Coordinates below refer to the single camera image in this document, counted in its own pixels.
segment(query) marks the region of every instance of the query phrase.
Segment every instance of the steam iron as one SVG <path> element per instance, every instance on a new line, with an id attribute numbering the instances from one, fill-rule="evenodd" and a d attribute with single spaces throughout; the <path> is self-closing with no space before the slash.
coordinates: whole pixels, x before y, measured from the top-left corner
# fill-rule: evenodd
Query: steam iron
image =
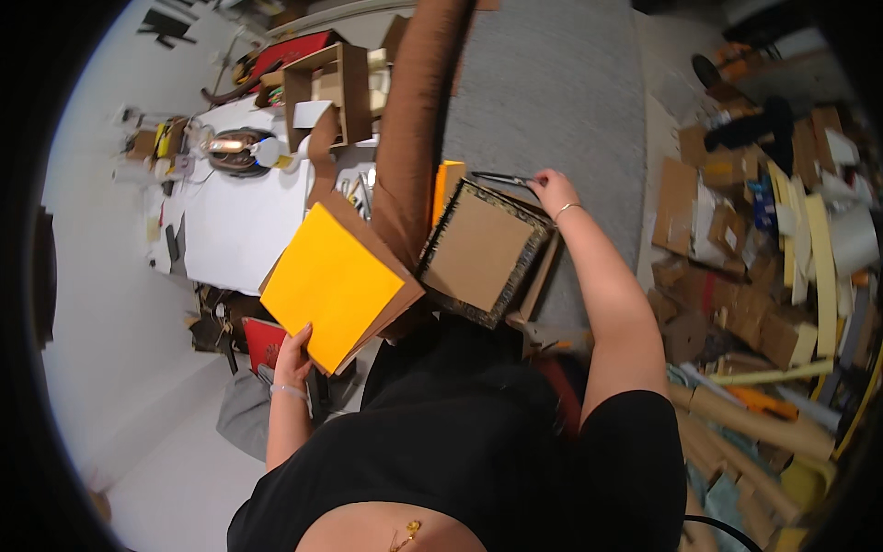
<path id="1" fill-rule="evenodd" d="M 259 164 L 255 156 L 260 151 L 260 143 L 266 139 L 275 140 L 275 135 L 270 131 L 243 127 L 219 132 L 205 145 L 204 151 L 215 170 L 238 178 L 261 177 L 270 168 Z"/>

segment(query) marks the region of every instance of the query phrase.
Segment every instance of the gray carpet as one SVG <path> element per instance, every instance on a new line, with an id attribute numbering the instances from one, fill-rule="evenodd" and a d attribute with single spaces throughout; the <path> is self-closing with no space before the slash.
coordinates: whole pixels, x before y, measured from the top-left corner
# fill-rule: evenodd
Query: gray carpet
<path id="1" fill-rule="evenodd" d="M 638 263 L 644 90 L 628 0 L 503 0 L 478 14 L 443 154 L 470 170 L 567 174 L 623 258 Z M 585 327 L 565 252 L 537 322 Z"/>

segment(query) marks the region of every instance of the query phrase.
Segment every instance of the person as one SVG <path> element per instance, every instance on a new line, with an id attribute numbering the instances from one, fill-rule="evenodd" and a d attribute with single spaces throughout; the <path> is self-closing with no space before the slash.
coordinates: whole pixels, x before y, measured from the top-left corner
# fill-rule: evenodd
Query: person
<path id="1" fill-rule="evenodd" d="M 456 316 L 382 345 L 361 411 L 313 432 L 307 325 L 279 353 L 268 473 L 229 550 L 677 549 L 686 475 L 653 312 L 572 183 L 534 178 L 595 340 L 576 439 L 558 435 L 561 395 L 518 364 L 512 335 Z"/>

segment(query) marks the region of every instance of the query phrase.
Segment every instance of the gold necklace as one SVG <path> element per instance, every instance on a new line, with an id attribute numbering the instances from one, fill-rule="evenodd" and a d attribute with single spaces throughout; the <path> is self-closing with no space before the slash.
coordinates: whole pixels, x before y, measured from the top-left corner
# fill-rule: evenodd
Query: gold necklace
<path id="1" fill-rule="evenodd" d="M 398 546 L 396 546 L 396 535 L 398 535 L 398 531 L 392 533 L 392 543 L 389 544 L 389 552 L 398 552 L 399 550 L 404 548 L 404 545 L 413 541 L 414 535 L 417 534 L 418 529 L 420 529 L 420 522 L 415 519 L 414 521 L 409 523 L 408 526 L 405 527 L 404 530 L 408 532 L 408 538 L 405 539 L 402 544 Z"/>

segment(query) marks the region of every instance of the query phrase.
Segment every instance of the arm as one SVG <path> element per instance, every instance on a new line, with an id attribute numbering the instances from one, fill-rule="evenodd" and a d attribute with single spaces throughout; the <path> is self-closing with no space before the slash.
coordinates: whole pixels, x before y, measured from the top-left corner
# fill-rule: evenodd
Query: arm
<path id="1" fill-rule="evenodd" d="M 668 397 L 665 353 L 653 310 L 601 228 L 578 205 L 562 173 L 542 170 L 530 186 L 555 219 L 577 270 L 595 347 L 580 424 L 606 399 L 634 389 Z M 562 207 L 568 203 L 575 207 Z"/>
<path id="2" fill-rule="evenodd" d="M 305 346 L 313 333 L 307 324 L 295 336 L 285 336 L 276 360 L 273 384 L 299 389 L 306 393 L 306 376 L 313 362 Z M 277 390 L 270 401 L 270 428 L 267 437 L 267 471 L 281 465 L 303 445 L 313 432 L 306 401 L 283 389 Z"/>

